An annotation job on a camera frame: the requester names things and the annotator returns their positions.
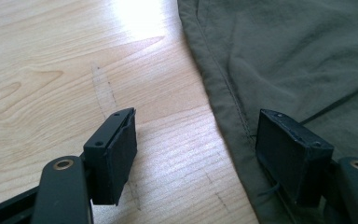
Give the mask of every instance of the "stitching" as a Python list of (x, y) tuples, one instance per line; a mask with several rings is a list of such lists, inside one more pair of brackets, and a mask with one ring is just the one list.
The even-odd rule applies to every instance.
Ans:
[[(197, 26), (199, 27), (199, 29), (201, 30), (201, 27), (200, 27), (200, 24), (199, 24), (199, 21), (198, 19), (196, 19), (196, 23), (197, 23)], [(255, 142), (254, 142), (254, 139), (252, 137), (250, 137), (250, 130), (248, 128), (248, 125), (247, 125), (247, 121), (245, 120), (245, 118), (243, 117), (243, 115), (246, 116), (246, 113), (242, 112), (241, 109), (240, 109), (240, 105), (238, 103), (238, 99), (236, 98), (235, 94), (233, 93), (233, 90), (232, 90), (232, 87), (231, 87), (231, 83), (229, 82), (229, 80), (227, 79), (227, 77), (225, 76), (225, 74), (223, 73), (221, 67), (218, 65), (214, 55), (212, 54), (212, 51), (211, 49), (209, 48), (209, 45), (208, 45), (208, 42), (206, 41), (206, 37), (204, 35), (203, 32), (200, 32), (201, 36), (202, 36), (202, 39), (204, 40), (204, 43), (205, 43), (205, 46), (207, 48), (207, 50), (211, 53), (211, 57), (212, 57), (212, 60), (214, 62), (214, 65), (217, 66), (217, 69), (219, 71), (219, 74), (220, 76), (223, 78), (223, 80), (225, 81), (225, 84), (228, 88), (228, 91), (231, 95), (231, 98), (233, 99), (234, 101), (234, 105), (236, 107), (236, 110), (237, 110), (237, 113), (238, 113), (238, 116), (240, 117), (240, 121), (241, 121), (241, 124), (242, 124), (242, 128), (243, 130), (245, 131), (245, 135), (246, 135), (246, 139), (248, 141), (249, 144), (253, 145)]]

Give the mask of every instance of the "wooden surface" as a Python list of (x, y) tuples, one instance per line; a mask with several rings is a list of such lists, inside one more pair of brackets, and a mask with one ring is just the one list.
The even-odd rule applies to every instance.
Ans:
[(0, 1), (0, 202), (135, 107), (138, 154), (96, 223), (257, 223), (173, 0)]

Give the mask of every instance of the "green cloth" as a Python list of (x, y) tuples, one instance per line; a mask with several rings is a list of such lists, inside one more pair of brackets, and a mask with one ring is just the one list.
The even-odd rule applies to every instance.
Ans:
[(261, 223), (322, 223), (271, 188), (255, 157), (260, 108), (358, 157), (358, 0), (178, 0), (219, 129)]

